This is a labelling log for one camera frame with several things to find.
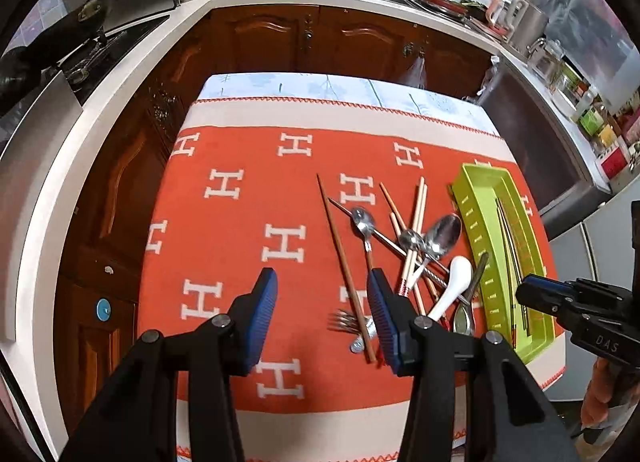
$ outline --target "table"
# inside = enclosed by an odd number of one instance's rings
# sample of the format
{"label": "table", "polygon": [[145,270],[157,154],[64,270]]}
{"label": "table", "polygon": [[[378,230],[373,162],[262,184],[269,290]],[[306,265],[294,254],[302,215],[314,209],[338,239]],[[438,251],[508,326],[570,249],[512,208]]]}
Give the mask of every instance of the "table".
{"label": "table", "polygon": [[[364,205],[392,236],[384,182],[405,219],[420,176],[429,186],[424,227],[454,210],[447,191],[462,163],[507,168],[531,209],[548,276],[555,269],[542,221],[507,145],[482,108],[378,81],[314,74],[212,76],[189,110],[150,226],[138,331],[193,330],[276,269],[278,301],[260,363],[234,378],[245,456],[264,462],[393,460],[411,380],[367,365],[354,336],[327,329],[348,309],[316,173],[329,197]],[[366,263],[349,220],[335,212],[366,312]],[[465,240],[453,254],[470,256]],[[401,263],[374,244],[395,281]],[[426,289],[422,291],[428,297]],[[481,303],[475,302],[482,330]],[[564,340],[529,363],[542,387],[564,371]],[[178,453],[189,456],[186,381],[178,382]],[[456,443],[465,437],[456,391]]]}

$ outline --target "white ceramic spoon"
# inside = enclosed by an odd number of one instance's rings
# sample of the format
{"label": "white ceramic spoon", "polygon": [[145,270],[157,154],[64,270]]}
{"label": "white ceramic spoon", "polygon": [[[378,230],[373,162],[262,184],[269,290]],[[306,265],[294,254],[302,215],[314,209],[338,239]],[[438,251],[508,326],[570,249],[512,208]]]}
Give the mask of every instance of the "white ceramic spoon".
{"label": "white ceramic spoon", "polygon": [[469,282],[471,282],[471,276],[473,274],[473,267],[471,267],[471,262],[465,257],[454,257],[451,261],[451,265],[449,265],[449,283],[447,284],[447,288],[438,300],[438,302],[433,306],[431,312],[428,314],[428,317],[433,319],[434,321],[439,320],[449,306],[456,301],[458,296],[465,292],[465,289],[469,286]]}

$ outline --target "orange tablecloth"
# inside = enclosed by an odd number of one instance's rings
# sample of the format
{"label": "orange tablecloth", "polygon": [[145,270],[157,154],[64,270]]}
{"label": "orange tablecloth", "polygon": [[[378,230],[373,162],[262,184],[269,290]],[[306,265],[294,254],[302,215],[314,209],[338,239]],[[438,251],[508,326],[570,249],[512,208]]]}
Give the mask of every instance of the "orange tablecloth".
{"label": "orange tablecloth", "polygon": [[[330,331],[328,315],[349,303],[316,173],[328,196],[366,206],[393,236],[384,182],[408,220],[420,176],[428,185],[424,227],[453,211],[447,192],[462,163],[507,168],[532,201],[505,142],[424,116],[343,102],[203,100],[190,109],[168,162],[149,234],[138,332],[193,330],[249,291],[261,268],[278,276],[278,301],[256,369],[234,378],[248,459],[391,460],[402,436],[412,380],[367,365],[354,336]],[[549,276],[551,251],[538,212],[532,224]],[[362,241],[335,210],[354,281],[366,302]],[[400,260],[377,242],[374,262],[394,283]],[[461,239],[453,253],[467,255]],[[426,305],[428,291],[422,290]],[[482,309],[476,317],[483,323]],[[560,338],[530,364],[541,385],[564,369]],[[178,398],[186,398],[180,379]],[[184,402],[178,412],[185,413]],[[456,437],[464,437],[464,406]],[[186,420],[178,443],[188,454]]]}

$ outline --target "red plate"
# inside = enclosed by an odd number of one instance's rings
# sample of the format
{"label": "red plate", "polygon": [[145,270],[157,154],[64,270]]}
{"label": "red plate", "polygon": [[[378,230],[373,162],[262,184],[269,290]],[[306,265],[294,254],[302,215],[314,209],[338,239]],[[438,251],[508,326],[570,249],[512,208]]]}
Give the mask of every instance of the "red plate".
{"label": "red plate", "polygon": [[453,2],[451,0],[424,0],[425,2],[430,2],[432,4],[436,4],[440,7],[444,7],[450,11],[453,11],[454,13],[458,13],[460,15],[466,15],[466,13],[468,12],[468,10],[462,5],[459,4],[458,2]]}

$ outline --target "light blue cloth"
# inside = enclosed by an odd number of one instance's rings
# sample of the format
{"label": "light blue cloth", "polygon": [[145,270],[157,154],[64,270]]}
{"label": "light blue cloth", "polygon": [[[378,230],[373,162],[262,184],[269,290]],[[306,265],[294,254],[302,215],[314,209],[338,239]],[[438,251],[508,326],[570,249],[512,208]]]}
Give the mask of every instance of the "light blue cloth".
{"label": "light blue cloth", "polygon": [[442,94],[385,81],[297,72],[216,74],[198,99],[297,97],[402,110],[499,135],[482,107]]}

